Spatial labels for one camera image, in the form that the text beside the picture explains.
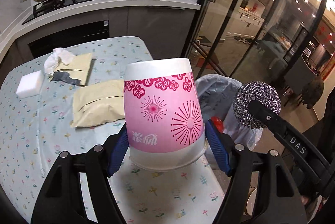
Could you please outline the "white sponge block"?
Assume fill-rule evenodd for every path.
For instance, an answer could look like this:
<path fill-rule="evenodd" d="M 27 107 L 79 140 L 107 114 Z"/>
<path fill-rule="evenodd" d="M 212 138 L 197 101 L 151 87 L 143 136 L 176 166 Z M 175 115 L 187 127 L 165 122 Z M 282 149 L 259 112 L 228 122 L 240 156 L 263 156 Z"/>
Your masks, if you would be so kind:
<path fill-rule="evenodd" d="M 23 99 L 38 95 L 43 81 L 44 73 L 41 70 L 24 75 L 19 82 L 16 92 L 17 96 Z"/>

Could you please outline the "floral patterned tablecloth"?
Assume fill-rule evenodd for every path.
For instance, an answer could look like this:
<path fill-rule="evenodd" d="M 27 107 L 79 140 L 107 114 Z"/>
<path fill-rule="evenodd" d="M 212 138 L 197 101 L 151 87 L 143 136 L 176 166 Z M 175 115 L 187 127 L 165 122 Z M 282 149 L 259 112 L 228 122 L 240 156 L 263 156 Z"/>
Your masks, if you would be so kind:
<path fill-rule="evenodd" d="M 129 63 L 151 60 L 138 37 L 116 37 L 69 48 L 92 54 L 88 84 L 124 77 Z M 43 69 L 42 56 L 13 69 L 1 87 L 1 186 L 26 221 L 57 156 L 84 153 L 119 132 L 123 120 L 91 128 L 73 128 L 76 86 L 45 80 L 41 91 L 21 99 L 16 91 L 24 75 Z M 126 223 L 212 223 L 224 198 L 209 162 L 201 157 L 184 169 L 157 173 L 129 158 L 109 178 Z"/>

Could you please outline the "grey foil scrap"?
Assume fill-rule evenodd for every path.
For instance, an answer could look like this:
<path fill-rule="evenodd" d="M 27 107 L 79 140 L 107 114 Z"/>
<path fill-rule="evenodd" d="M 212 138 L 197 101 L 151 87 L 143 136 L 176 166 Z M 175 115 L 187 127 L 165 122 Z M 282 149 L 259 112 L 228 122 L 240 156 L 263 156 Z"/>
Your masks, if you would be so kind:
<path fill-rule="evenodd" d="M 52 81 L 62 81 L 69 85 L 79 86 L 81 83 L 80 79 L 71 78 L 68 72 L 56 71 L 51 79 Z"/>

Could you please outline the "crumpled white tissue back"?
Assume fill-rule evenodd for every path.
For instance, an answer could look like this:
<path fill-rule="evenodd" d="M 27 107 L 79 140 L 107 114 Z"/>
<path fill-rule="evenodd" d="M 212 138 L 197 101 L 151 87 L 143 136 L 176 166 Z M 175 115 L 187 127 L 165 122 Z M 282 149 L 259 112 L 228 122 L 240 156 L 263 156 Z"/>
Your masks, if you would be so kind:
<path fill-rule="evenodd" d="M 64 48 L 54 48 L 52 54 L 46 59 L 44 63 L 44 73 L 48 76 L 52 76 L 56 70 L 56 67 L 63 63 L 69 65 L 75 55 L 65 50 Z"/>

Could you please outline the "pink white paper cup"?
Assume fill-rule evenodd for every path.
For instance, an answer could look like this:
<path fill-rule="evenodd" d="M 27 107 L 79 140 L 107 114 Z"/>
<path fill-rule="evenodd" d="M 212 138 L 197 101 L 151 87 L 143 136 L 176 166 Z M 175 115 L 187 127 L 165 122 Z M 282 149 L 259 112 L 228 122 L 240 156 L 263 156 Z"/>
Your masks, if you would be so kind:
<path fill-rule="evenodd" d="M 124 112 L 130 159 L 142 169 L 166 172 L 198 160 L 208 147 L 187 58 L 128 64 Z"/>

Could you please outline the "trash bin with clear liner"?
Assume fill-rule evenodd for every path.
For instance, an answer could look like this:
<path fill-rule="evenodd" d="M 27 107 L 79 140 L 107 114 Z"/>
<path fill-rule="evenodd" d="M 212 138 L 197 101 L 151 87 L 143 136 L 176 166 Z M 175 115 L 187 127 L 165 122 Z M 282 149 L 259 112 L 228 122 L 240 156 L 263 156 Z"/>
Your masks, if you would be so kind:
<path fill-rule="evenodd" d="M 223 133 L 230 135 L 235 143 L 253 150 L 261 139 L 262 130 L 246 128 L 234 116 L 233 101 L 241 86 L 238 80 L 218 74 L 206 74 L 195 81 L 203 120 L 216 116 L 223 121 Z"/>

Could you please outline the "glass sliding door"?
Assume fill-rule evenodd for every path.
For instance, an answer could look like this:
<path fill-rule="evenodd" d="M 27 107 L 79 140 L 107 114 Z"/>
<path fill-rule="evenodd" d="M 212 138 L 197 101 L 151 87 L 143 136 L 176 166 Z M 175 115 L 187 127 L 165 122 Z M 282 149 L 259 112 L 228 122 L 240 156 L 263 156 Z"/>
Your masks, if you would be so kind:
<path fill-rule="evenodd" d="M 292 101 L 320 77 L 324 92 L 313 110 L 324 116 L 334 88 L 334 0 L 201 1 L 186 50 L 196 78 L 263 81 Z"/>

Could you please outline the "built-in black oven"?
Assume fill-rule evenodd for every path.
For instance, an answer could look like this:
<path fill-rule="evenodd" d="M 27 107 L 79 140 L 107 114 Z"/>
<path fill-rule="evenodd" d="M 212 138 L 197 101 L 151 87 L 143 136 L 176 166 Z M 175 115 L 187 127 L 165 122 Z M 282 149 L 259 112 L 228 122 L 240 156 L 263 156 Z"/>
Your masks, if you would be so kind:
<path fill-rule="evenodd" d="M 32 56 L 38 58 L 53 52 L 54 48 L 67 48 L 108 37 L 109 21 L 104 20 L 58 31 L 29 43 L 28 47 Z"/>

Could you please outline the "beige paper envelope front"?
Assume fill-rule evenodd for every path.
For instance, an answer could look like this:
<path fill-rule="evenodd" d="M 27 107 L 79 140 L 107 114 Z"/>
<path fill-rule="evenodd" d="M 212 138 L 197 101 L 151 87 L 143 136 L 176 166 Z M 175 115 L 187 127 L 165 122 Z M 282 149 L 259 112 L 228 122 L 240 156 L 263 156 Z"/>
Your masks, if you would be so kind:
<path fill-rule="evenodd" d="M 124 118 L 122 79 L 88 85 L 73 94 L 72 128 L 95 127 Z"/>

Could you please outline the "steel wool scrubber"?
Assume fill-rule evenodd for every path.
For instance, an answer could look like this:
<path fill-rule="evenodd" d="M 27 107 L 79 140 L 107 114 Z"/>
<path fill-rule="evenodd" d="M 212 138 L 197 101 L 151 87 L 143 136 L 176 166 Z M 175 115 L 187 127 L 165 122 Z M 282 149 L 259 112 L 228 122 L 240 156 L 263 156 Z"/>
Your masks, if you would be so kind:
<path fill-rule="evenodd" d="M 233 112 L 241 125 L 250 129 L 263 129 L 279 117 L 281 99 L 267 83 L 247 82 L 235 94 Z"/>

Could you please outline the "beige paper envelope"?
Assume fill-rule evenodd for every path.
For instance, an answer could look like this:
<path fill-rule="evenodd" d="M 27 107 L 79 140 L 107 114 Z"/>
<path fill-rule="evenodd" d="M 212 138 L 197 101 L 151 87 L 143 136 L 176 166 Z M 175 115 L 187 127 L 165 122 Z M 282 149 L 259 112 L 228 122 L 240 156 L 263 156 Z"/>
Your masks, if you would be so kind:
<path fill-rule="evenodd" d="M 124 118 L 122 79 L 88 85 L 73 94 L 72 128 L 95 127 Z"/>
<path fill-rule="evenodd" d="M 56 71 L 68 72 L 71 78 L 80 79 L 79 86 L 85 86 L 92 61 L 92 53 L 77 55 L 69 65 L 60 63 Z"/>

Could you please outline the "beige paper envelope back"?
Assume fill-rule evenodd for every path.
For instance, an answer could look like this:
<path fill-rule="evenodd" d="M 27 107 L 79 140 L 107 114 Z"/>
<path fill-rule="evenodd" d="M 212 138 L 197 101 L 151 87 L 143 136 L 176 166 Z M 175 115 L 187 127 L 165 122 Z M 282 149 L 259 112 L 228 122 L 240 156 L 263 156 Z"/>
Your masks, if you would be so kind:
<path fill-rule="evenodd" d="M 85 86 L 92 61 L 92 53 L 77 55 L 69 65 L 60 63 L 56 71 L 68 72 L 71 78 L 80 79 L 79 86 Z"/>

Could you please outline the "red plastic bag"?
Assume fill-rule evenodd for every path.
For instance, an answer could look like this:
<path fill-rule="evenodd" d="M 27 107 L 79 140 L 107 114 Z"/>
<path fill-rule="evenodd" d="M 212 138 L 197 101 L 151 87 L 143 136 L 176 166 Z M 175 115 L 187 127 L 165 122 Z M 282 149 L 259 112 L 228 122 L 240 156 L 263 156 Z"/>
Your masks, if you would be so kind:
<path fill-rule="evenodd" d="M 224 132 L 224 124 L 220 118 L 218 118 L 217 116 L 212 116 L 211 121 L 213 122 L 214 126 L 216 127 L 219 133 Z"/>

